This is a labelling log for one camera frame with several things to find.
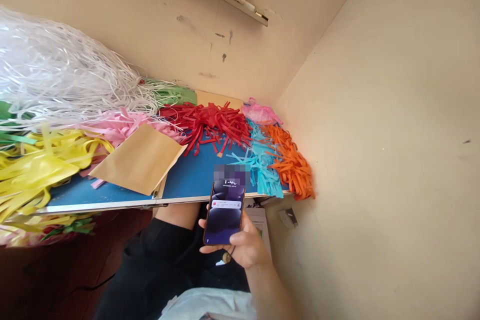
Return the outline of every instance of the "wall outlet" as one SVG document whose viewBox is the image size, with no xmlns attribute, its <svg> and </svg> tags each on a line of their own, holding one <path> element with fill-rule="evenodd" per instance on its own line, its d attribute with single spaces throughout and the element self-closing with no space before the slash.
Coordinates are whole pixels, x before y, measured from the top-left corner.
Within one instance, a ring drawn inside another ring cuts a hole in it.
<svg viewBox="0 0 480 320">
<path fill-rule="evenodd" d="M 280 210 L 278 212 L 278 216 L 280 216 L 281 222 L 285 227 L 288 229 L 294 229 L 298 226 L 297 218 L 295 217 L 294 211 L 292 208 L 288 208 L 285 210 Z"/>
</svg>

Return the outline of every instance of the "smartphone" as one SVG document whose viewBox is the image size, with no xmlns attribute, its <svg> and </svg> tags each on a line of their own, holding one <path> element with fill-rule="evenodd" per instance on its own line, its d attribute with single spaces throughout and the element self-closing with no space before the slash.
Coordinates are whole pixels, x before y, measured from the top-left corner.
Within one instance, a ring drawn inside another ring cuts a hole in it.
<svg viewBox="0 0 480 320">
<path fill-rule="evenodd" d="M 205 245 L 230 244 L 230 236 L 240 231 L 244 198 L 245 186 L 229 179 L 213 182 L 203 233 Z"/>
</svg>

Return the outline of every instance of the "kraft paper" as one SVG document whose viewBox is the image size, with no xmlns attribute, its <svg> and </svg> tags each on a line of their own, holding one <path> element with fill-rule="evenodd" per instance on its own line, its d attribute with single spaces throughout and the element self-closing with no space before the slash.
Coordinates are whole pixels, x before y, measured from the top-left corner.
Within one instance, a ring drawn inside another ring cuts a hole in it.
<svg viewBox="0 0 480 320">
<path fill-rule="evenodd" d="M 214 103 L 215 105 L 222 107 L 225 105 L 226 102 L 230 102 L 230 105 L 228 105 L 228 107 L 235 110 L 240 109 L 244 105 L 244 102 L 242 100 L 239 100 L 233 97 L 212 94 L 210 92 L 205 92 L 200 90 L 195 90 L 195 92 L 196 92 L 197 105 L 201 104 L 207 107 L 209 103 Z"/>
<path fill-rule="evenodd" d="M 143 124 L 90 172 L 90 176 L 150 195 L 187 146 Z"/>
</svg>

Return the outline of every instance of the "blue table top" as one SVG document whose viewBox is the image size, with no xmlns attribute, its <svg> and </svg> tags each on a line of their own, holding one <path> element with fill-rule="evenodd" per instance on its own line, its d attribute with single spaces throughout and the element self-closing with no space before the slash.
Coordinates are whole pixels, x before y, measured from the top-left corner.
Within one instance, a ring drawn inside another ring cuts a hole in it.
<svg viewBox="0 0 480 320">
<path fill-rule="evenodd" d="M 218 151 L 221 150 L 222 145 L 216 144 Z M 163 197 L 160 200 L 112 183 L 104 183 L 98 189 L 94 189 L 91 184 L 95 179 L 82 178 L 77 174 L 72 177 L 70 183 L 51 189 L 52 198 L 48 206 L 40 209 L 40 212 L 80 212 L 140 207 L 168 203 L 168 199 L 206 201 L 210 198 L 215 165 L 230 164 L 236 161 L 234 158 L 226 156 L 227 154 L 234 153 L 238 157 L 245 156 L 245 150 L 237 144 L 233 144 L 231 150 L 228 148 L 227 145 L 223 157 L 218 157 L 212 144 L 205 143 L 200 145 L 200 153 L 197 156 L 194 156 L 193 151 L 190 151 L 187 156 L 180 156 L 168 172 Z M 250 186 L 250 193 L 257 193 L 257 185 Z"/>
</svg>

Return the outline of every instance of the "beige wall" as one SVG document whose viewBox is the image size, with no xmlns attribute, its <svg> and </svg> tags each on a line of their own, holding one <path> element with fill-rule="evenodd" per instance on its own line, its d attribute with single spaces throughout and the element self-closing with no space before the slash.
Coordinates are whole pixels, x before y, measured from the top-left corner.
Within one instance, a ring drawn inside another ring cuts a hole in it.
<svg viewBox="0 0 480 320">
<path fill-rule="evenodd" d="M 150 76 L 243 100 L 254 96 L 269 104 L 280 96 L 345 0 L 250 1 L 270 19 L 268 28 L 220 0 L 0 3 L 79 28 Z"/>
<path fill-rule="evenodd" d="M 480 0 L 347 0 L 277 102 L 315 174 L 284 251 L 318 319 L 479 318 L 479 59 Z"/>
</svg>

